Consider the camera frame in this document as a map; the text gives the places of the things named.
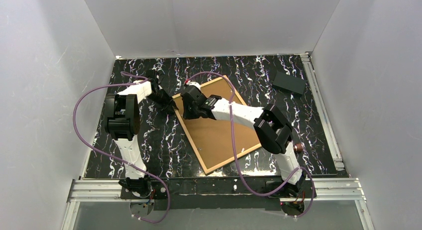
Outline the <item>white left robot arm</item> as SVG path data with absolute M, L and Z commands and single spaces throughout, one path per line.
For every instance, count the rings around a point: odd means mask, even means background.
M 146 81 L 136 81 L 134 85 L 105 98 L 105 131 L 118 146 L 125 164 L 127 187 L 138 187 L 147 182 L 147 167 L 143 163 L 137 135 L 140 131 L 141 116 L 139 104 L 144 99 L 156 103 L 168 115 L 175 113 L 176 103 L 161 87 L 160 74 L 156 70 L 146 71 Z

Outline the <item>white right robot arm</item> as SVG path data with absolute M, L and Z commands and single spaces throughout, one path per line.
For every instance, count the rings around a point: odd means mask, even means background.
M 275 104 L 250 107 L 217 96 L 206 97 L 201 90 L 188 85 L 181 92 L 183 118 L 227 120 L 255 130 L 261 146 L 274 154 L 286 188 L 299 191 L 305 175 L 298 163 L 302 143 L 294 143 L 293 128 Z

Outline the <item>green wooden photo frame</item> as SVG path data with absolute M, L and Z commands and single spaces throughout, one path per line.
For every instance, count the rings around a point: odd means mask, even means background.
M 176 116 L 204 174 L 210 175 L 233 162 L 230 122 L 209 118 L 184 119 L 181 94 L 174 95 L 173 99 L 178 108 L 175 111 Z M 235 145 L 238 158 L 261 147 L 255 130 L 237 123 L 235 124 Z

